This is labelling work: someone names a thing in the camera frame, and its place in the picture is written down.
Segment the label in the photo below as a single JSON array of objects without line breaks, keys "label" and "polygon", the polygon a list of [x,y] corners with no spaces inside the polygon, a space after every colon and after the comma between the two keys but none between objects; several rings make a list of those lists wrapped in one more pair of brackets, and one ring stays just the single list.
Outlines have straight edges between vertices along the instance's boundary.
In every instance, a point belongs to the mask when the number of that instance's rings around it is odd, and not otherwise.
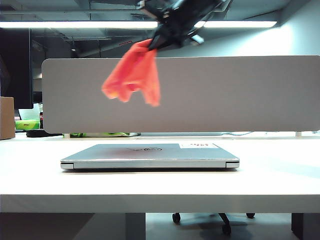
[{"label": "label", "polygon": [[181,149],[218,149],[219,147],[208,142],[179,143]]}]

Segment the silver laptop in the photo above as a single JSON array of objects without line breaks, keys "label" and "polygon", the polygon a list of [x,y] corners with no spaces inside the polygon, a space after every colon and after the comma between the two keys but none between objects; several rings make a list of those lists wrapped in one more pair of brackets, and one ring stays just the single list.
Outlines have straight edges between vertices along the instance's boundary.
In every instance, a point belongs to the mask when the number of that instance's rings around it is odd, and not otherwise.
[{"label": "silver laptop", "polygon": [[97,144],[61,160],[67,170],[230,169],[239,158],[213,143]]}]

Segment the ceiling light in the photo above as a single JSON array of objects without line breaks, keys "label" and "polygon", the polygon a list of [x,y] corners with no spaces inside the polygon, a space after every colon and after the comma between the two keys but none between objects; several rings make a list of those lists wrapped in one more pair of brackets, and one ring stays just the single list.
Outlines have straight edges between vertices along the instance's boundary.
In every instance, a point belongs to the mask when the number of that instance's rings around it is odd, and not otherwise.
[{"label": "ceiling light", "polygon": [[0,21],[0,28],[155,29],[156,21]]},{"label": "ceiling light", "polygon": [[276,21],[199,21],[196,28],[272,28],[277,22]]},{"label": "ceiling light", "polygon": [[39,73],[39,74],[35,77],[35,79],[42,79],[42,73]]},{"label": "ceiling light", "polygon": [[[199,21],[196,28],[272,28],[276,21]],[[156,21],[0,21],[0,28],[155,29]]]}]

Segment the gray divider panel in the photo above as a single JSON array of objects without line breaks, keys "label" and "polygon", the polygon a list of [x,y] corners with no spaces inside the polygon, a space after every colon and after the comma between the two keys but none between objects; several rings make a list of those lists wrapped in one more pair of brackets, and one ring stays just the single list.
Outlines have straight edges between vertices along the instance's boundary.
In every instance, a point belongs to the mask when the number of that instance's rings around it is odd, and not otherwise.
[{"label": "gray divider panel", "polygon": [[43,124],[50,133],[314,131],[320,56],[158,58],[159,107],[127,103],[101,85],[118,58],[48,59]]}]

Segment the white desk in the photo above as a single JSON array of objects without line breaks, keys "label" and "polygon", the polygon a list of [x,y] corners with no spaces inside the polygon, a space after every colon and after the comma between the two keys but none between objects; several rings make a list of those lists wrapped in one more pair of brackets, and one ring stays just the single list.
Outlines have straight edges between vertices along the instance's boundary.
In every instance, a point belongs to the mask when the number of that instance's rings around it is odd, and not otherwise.
[{"label": "white desk", "polygon": [[[208,140],[240,158],[214,172],[67,172],[95,144]],[[320,213],[320,137],[26,138],[0,141],[1,213]]]}]

